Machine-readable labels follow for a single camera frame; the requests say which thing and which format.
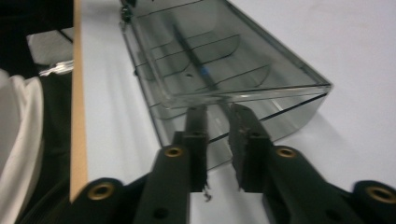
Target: white table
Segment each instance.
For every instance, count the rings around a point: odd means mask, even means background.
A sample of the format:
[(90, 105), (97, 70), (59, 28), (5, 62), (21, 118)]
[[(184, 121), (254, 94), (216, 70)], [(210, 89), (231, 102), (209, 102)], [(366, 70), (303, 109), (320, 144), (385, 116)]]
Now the white table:
[[(365, 179), (396, 188), (396, 2), (232, 2), (334, 85), (314, 118), (276, 144), (300, 149), (342, 189)], [(120, 33), (120, 3), (77, 0), (76, 9), (74, 194), (104, 176), (133, 181), (160, 148)], [(230, 165), (209, 183), (214, 198), (192, 195), (191, 223), (266, 223), (261, 196), (238, 193)]]

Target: transparent plastic bin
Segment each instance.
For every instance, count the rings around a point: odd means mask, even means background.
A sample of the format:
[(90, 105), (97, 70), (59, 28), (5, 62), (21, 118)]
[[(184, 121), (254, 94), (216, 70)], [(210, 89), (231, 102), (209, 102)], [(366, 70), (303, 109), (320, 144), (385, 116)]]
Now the transparent plastic bin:
[(122, 25), (163, 146), (187, 107), (208, 105), (209, 168), (232, 157), (229, 105), (253, 109), (276, 140), (304, 126), (331, 84), (225, 0), (137, 1)]

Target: brass screw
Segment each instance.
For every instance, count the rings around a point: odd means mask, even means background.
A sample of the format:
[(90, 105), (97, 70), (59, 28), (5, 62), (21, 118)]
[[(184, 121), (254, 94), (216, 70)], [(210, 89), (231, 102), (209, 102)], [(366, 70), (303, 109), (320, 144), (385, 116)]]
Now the brass screw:
[(99, 201), (110, 197), (114, 192), (114, 185), (109, 182), (100, 183), (88, 191), (88, 198)]
[(381, 203), (396, 203), (396, 195), (388, 189), (372, 186), (368, 187), (366, 192), (370, 197)]
[(183, 154), (183, 150), (178, 147), (171, 147), (165, 150), (165, 155), (167, 157), (179, 157), (181, 154)]
[(294, 150), (288, 148), (278, 148), (276, 153), (277, 155), (285, 158), (294, 158), (297, 155)]

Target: white cloth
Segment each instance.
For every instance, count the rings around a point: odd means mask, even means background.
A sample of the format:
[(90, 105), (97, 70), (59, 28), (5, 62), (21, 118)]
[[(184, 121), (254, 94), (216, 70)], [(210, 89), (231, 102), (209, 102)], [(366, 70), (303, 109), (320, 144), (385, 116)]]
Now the white cloth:
[(14, 223), (32, 196), (42, 159), (43, 92), (37, 77), (0, 70), (0, 223)]

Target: wooden board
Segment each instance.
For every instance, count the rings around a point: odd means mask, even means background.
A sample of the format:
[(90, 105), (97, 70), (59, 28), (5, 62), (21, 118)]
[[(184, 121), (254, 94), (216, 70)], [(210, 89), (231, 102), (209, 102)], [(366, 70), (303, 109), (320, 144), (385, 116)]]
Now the wooden board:
[(84, 90), (81, 57), (80, 1), (74, 5), (74, 71), (72, 93), (72, 143), (70, 200), (73, 201), (88, 180), (85, 133)]

